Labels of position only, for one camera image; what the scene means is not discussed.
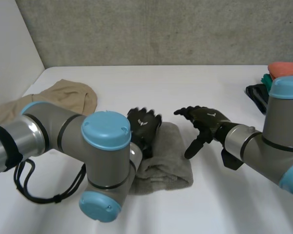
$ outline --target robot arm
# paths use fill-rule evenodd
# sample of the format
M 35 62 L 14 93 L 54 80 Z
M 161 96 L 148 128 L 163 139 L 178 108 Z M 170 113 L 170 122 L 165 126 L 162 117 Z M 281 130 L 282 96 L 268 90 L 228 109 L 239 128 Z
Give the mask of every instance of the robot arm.
M 175 114 L 183 115 L 200 131 L 186 158 L 215 139 L 224 147 L 221 155 L 226 167 L 237 170 L 245 163 L 293 194 L 293 77 L 274 81 L 263 132 L 232 123 L 219 111 L 206 107 L 182 108 Z
M 137 116 L 151 124 L 131 131 L 128 119 Z M 128 119 L 108 111 L 86 117 L 51 103 L 33 102 L 16 120 L 0 126 L 0 172 L 56 149 L 85 164 L 88 186 L 80 209 L 92 219 L 113 221 L 121 211 L 143 151 L 161 124 L 161 117 L 146 109 L 131 110 Z

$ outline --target tan fabric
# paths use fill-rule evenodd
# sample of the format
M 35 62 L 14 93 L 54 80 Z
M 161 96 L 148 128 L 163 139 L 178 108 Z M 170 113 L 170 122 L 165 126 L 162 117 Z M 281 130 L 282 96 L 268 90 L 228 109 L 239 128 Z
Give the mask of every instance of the tan fabric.
M 0 106 L 0 124 L 9 122 L 33 101 L 48 101 L 85 116 L 97 107 L 97 95 L 83 83 L 61 79 L 40 94 L 30 94 Z

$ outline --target green cloth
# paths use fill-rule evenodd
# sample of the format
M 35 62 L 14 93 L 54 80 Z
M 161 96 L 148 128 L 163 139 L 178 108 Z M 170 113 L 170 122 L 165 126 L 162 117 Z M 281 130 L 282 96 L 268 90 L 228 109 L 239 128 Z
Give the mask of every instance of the green cloth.
M 268 92 L 270 91 L 272 87 L 272 78 L 269 74 L 265 74 L 263 78 L 261 79 L 261 82 L 266 86 Z

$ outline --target white wall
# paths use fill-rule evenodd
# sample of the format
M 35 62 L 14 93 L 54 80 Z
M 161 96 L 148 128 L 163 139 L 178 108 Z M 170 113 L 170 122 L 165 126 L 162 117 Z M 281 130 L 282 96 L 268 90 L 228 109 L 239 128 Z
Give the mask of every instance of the white wall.
M 44 67 L 14 0 L 0 0 L 0 104 L 19 98 Z

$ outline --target folded gray towel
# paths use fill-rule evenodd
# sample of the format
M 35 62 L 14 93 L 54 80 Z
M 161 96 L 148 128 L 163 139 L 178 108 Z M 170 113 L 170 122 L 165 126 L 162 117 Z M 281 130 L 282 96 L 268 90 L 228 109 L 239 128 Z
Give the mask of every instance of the folded gray towel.
M 177 125 L 163 122 L 153 144 L 153 157 L 142 160 L 130 188 L 131 194 L 150 194 L 193 184 L 190 161 L 184 158 L 185 145 Z

